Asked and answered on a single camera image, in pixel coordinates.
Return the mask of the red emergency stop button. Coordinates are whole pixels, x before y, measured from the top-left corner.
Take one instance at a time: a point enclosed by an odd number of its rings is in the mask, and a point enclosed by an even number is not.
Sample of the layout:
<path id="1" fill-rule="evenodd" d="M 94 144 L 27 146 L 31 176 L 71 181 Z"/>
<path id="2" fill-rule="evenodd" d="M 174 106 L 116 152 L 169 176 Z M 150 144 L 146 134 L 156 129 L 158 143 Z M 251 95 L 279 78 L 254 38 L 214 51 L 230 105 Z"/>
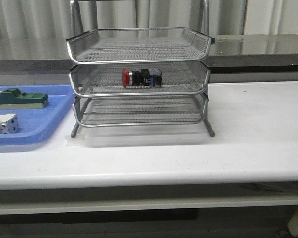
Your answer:
<path id="1" fill-rule="evenodd" d="M 162 86 L 162 72 L 157 68 L 145 68 L 140 71 L 122 70 L 122 85 L 124 88 L 129 86 L 148 86 L 150 88 Z"/>

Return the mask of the silver mesh tray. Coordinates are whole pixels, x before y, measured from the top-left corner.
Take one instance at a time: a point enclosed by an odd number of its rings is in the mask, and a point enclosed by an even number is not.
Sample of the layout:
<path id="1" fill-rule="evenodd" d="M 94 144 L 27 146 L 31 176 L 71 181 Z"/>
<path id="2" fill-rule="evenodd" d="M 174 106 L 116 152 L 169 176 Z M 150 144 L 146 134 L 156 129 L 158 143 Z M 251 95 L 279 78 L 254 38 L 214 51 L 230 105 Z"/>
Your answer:
<path id="1" fill-rule="evenodd" d="M 208 99 L 200 94 L 77 98 L 77 123 L 84 127 L 197 124 L 205 118 Z"/>
<path id="2" fill-rule="evenodd" d="M 122 70 L 143 68 L 160 69 L 162 86 L 124 88 Z M 79 97 L 194 95 L 205 91 L 209 76 L 210 71 L 199 61 L 77 65 L 69 74 L 73 91 Z"/>
<path id="3" fill-rule="evenodd" d="M 186 27 L 95 29 L 66 40 L 78 65 L 196 61 L 211 37 Z"/>

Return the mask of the blue plastic tray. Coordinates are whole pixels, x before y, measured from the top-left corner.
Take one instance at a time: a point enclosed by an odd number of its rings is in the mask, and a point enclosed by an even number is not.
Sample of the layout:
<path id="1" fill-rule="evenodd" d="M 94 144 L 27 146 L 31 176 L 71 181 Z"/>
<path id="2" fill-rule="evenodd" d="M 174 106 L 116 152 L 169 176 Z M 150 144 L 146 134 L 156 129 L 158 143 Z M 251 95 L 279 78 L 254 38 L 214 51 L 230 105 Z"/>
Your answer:
<path id="1" fill-rule="evenodd" d="M 17 114 L 19 121 L 17 133 L 0 134 L 0 146 L 34 144 L 48 139 L 70 110 L 75 98 L 71 86 L 65 84 L 0 86 L 0 91 L 8 88 L 47 94 L 48 104 L 42 109 L 0 110 L 0 114 Z"/>

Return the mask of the green terminal block component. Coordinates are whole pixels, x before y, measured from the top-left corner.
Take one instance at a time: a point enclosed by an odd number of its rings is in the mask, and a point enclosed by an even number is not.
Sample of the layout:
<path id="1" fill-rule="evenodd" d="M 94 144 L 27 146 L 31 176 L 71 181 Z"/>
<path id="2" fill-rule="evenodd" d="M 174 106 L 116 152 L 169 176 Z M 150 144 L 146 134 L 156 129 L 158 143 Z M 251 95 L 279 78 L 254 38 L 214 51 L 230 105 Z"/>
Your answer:
<path id="1" fill-rule="evenodd" d="M 0 92 L 0 110 L 40 109 L 48 104 L 48 95 L 44 93 L 21 92 L 19 88 L 9 88 Z"/>

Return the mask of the dark grey back counter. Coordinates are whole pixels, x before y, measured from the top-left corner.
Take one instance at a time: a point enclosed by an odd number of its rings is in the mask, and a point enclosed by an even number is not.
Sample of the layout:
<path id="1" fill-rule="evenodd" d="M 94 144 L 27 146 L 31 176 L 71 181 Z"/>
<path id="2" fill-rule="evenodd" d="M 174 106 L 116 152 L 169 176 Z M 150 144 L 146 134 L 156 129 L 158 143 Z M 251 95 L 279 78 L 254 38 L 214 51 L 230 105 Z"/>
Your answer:
<path id="1" fill-rule="evenodd" d="M 203 60 L 212 73 L 298 72 L 298 35 L 220 35 Z M 68 71 L 64 38 L 0 39 L 0 72 Z"/>

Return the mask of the white circuit breaker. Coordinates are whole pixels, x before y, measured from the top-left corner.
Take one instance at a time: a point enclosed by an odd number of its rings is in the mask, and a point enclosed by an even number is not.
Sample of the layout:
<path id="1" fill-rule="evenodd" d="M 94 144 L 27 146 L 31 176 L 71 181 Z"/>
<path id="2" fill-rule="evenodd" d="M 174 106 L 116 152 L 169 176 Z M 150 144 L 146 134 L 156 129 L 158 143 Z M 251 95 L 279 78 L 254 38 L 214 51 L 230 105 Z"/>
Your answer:
<path id="1" fill-rule="evenodd" d="M 19 121 L 17 114 L 0 114 L 0 134 L 17 133 Z"/>

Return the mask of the grey metal rack frame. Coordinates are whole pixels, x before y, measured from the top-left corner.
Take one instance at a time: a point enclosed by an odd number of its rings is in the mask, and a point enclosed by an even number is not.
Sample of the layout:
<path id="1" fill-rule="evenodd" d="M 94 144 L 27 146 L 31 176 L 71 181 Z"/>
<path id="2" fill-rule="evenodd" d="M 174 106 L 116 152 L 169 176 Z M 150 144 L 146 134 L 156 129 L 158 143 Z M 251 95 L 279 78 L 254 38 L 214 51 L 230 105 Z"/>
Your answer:
<path id="1" fill-rule="evenodd" d="M 83 24 L 81 19 L 81 12 L 79 7 L 79 2 L 83 2 L 80 0 L 70 0 L 70 20 L 71 20 L 71 35 L 74 37 L 78 34 L 78 32 L 85 34 L 83 31 Z M 204 32 L 209 34 L 209 23 L 210 23 L 210 2 L 208 0 L 200 1 L 199 8 L 199 22 L 198 28 L 201 28 L 202 23 L 204 24 Z M 203 119 L 204 125 L 207 129 L 207 132 L 210 137 L 214 137 L 215 133 L 208 121 L 208 119 Z"/>

